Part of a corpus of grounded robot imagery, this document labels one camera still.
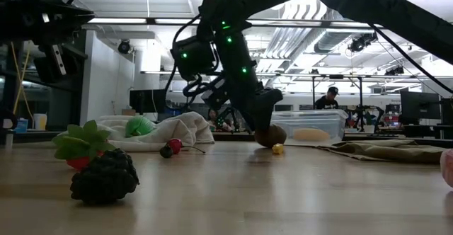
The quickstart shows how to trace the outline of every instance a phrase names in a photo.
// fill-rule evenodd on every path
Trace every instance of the plastic container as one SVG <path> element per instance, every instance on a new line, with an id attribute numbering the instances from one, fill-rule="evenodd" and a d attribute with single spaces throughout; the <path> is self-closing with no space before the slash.
<path id="1" fill-rule="evenodd" d="M 285 144 L 329 145 L 341 142 L 348 118 L 343 110 L 305 110 L 274 112 L 272 124 L 281 126 L 287 133 Z M 294 132 L 300 129 L 318 129 L 328 134 L 326 140 L 299 140 Z"/>
<path id="2" fill-rule="evenodd" d="M 47 124 L 47 115 L 46 114 L 34 114 L 33 119 L 35 121 L 35 130 L 45 130 Z"/>
<path id="3" fill-rule="evenodd" d="M 28 120 L 26 119 L 19 119 L 17 121 L 17 127 L 14 129 L 17 133 L 26 133 L 28 128 Z"/>

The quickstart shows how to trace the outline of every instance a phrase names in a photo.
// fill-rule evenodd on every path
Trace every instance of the clear plastic bin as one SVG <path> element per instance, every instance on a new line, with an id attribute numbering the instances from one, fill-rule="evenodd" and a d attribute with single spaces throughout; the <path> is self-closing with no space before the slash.
<path id="1" fill-rule="evenodd" d="M 286 144 L 327 145 L 341 142 L 345 134 L 345 122 L 348 118 L 343 110 L 305 110 L 290 112 L 274 112 L 272 124 L 281 126 L 287 133 Z M 294 131 L 298 129 L 318 129 L 329 134 L 326 141 L 303 141 L 294 139 Z"/>

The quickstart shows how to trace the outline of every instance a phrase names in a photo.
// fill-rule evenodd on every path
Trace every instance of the pink object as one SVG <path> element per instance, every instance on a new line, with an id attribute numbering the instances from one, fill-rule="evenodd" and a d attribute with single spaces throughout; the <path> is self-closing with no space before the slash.
<path id="1" fill-rule="evenodd" d="M 453 188 L 453 149 L 445 150 L 440 157 L 440 170 L 445 182 Z"/>
<path id="2" fill-rule="evenodd" d="M 183 148 L 183 143 L 180 139 L 170 139 L 167 142 L 167 146 L 173 150 L 173 154 L 179 154 Z"/>

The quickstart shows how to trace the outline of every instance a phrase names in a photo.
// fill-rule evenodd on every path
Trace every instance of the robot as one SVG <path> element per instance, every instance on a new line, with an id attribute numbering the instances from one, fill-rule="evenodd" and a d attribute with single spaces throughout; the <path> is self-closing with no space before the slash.
<path id="1" fill-rule="evenodd" d="M 176 42 L 177 33 L 173 41 L 175 69 L 177 67 L 180 75 L 191 82 L 184 89 L 185 96 L 203 93 L 203 100 L 214 109 L 230 100 L 231 106 L 242 114 L 252 131 L 266 131 L 270 126 L 274 104 L 282 100 L 282 93 L 263 87 L 257 80 L 254 70 L 256 63 L 249 57 L 241 31 L 251 27 L 246 21 L 249 16 L 286 1 L 289 0 L 204 0 L 199 8 L 200 15 L 194 18 L 200 18 L 197 35 Z M 345 18 L 368 23 L 410 61 L 411 58 L 374 24 L 380 24 L 453 63 L 453 25 L 409 1 L 321 1 Z M 216 73 L 219 61 L 222 62 L 223 71 Z M 429 75 L 416 63 L 414 65 Z M 201 83 L 201 73 L 218 77 L 210 84 Z"/>
<path id="2" fill-rule="evenodd" d="M 202 98 L 213 109 L 230 100 L 252 131 L 266 131 L 274 104 L 282 100 L 277 89 L 265 88 L 258 81 L 242 30 L 251 27 L 246 19 L 253 14 L 289 0 L 204 0 L 200 15 L 183 26 L 173 40 L 171 50 L 175 67 L 189 83 L 183 93 Z M 390 42 L 396 50 L 416 64 L 398 45 L 383 34 L 375 24 L 384 26 L 433 55 L 453 64 L 453 25 L 406 0 L 320 0 L 345 18 L 368 23 Z M 91 11 L 64 4 L 61 0 L 0 0 L 0 18 L 10 18 L 0 25 L 0 42 L 33 40 L 46 45 L 46 54 L 53 57 L 55 66 L 61 63 L 58 43 L 70 38 L 77 28 L 94 17 Z M 197 35 L 177 41 L 179 33 L 200 18 Z M 223 71 L 217 72 L 219 63 Z M 203 83 L 201 74 L 215 75 Z M 450 93 L 453 90 L 436 78 L 431 79 Z"/>

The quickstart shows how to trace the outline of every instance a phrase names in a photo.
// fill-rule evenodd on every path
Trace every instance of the person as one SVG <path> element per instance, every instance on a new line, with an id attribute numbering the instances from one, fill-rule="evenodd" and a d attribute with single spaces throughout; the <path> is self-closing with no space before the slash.
<path id="1" fill-rule="evenodd" d="M 338 109 L 338 102 L 335 97 L 338 95 L 338 88 L 335 86 L 327 90 L 327 94 L 318 99 L 314 105 L 317 110 L 320 109 Z"/>
<path id="2" fill-rule="evenodd" d="M 232 131 L 232 128 L 228 126 L 225 122 L 222 127 L 219 127 L 217 124 L 217 117 L 219 116 L 219 111 L 210 109 L 207 113 L 207 122 L 210 124 L 210 129 L 212 132 L 223 132 Z"/>
<path id="3" fill-rule="evenodd" d="M 230 120 L 229 118 L 227 118 L 227 119 L 225 119 L 225 123 L 231 128 L 231 130 L 234 130 L 233 120 Z"/>

